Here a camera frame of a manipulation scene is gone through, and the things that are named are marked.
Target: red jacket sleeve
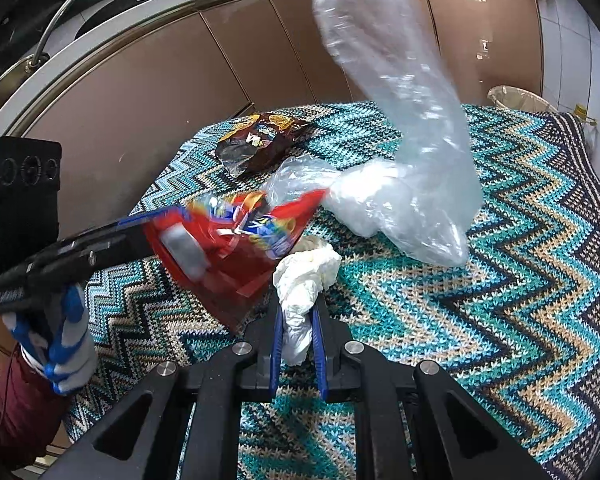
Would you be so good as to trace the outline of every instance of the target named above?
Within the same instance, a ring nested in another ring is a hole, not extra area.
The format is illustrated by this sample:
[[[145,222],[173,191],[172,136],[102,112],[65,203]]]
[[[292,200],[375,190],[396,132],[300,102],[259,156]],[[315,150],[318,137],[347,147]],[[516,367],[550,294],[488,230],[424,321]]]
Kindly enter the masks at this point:
[[[56,436],[71,398],[56,395],[51,384],[27,365],[19,348],[11,362],[11,373],[8,365],[0,372],[0,414],[5,397],[0,462],[14,470],[46,454],[46,446]]]

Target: crumpled white tissue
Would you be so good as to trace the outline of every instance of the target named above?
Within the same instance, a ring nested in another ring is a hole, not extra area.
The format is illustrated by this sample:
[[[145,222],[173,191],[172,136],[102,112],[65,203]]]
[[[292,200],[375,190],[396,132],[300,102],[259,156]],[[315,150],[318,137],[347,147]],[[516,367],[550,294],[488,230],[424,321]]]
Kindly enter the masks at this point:
[[[308,313],[318,294],[335,283],[341,260],[330,244],[314,236],[300,238],[294,251],[273,273],[284,316],[282,359],[289,366],[306,358],[312,336]]]

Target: zigzag tablecloth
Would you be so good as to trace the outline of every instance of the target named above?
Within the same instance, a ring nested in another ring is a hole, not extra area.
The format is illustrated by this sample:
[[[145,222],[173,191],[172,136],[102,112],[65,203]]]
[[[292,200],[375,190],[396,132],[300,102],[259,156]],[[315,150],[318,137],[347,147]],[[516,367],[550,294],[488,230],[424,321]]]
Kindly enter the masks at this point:
[[[389,359],[438,361],[554,478],[576,479],[600,448],[600,181],[571,116],[464,109],[485,195],[467,265],[414,261],[320,209],[307,232],[343,256],[327,302]],[[340,169],[391,157],[400,140],[369,102],[286,111],[313,121],[292,154]],[[232,122],[185,142],[134,212],[257,189],[268,175],[234,180],[214,156]],[[156,363],[233,340],[156,258],[98,272],[86,293],[100,360],[66,419],[74,439]],[[352,408],[325,405],[306,362],[283,369],[274,403],[244,406],[238,477],[349,479],[354,449]]]

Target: triangular cutout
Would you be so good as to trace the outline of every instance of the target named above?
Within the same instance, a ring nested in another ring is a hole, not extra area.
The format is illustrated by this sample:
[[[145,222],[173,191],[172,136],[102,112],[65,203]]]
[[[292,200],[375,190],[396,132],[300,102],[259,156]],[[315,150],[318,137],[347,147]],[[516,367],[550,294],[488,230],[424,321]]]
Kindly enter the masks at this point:
[[[128,460],[144,424],[153,397],[146,393],[138,397],[125,413],[101,434],[93,447],[118,460]]]
[[[452,392],[446,394],[445,407],[463,457],[471,459],[498,447],[491,431]]]

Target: metal screw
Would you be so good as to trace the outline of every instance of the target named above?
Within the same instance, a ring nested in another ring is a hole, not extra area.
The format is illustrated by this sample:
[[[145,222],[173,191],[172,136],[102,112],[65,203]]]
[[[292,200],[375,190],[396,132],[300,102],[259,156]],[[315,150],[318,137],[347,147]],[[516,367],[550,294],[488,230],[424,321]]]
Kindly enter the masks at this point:
[[[246,341],[240,341],[232,347],[232,350],[236,355],[247,355],[249,352],[251,352],[251,350],[253,350],[253,346]]]
[[[350,354],[360,354],[365,346],[360,341],[347,341],[344,343],[344,349]]]
[[[420,363],[420,370],[427,375],[435,375],[440,371],[440,366],[435,361],[423,361]]]
[[[178,365],[173,361],[165,361],[155,367],[155,371],[157,371],[158,375],[161,375],[162,377],[173,374],[177,369]]]

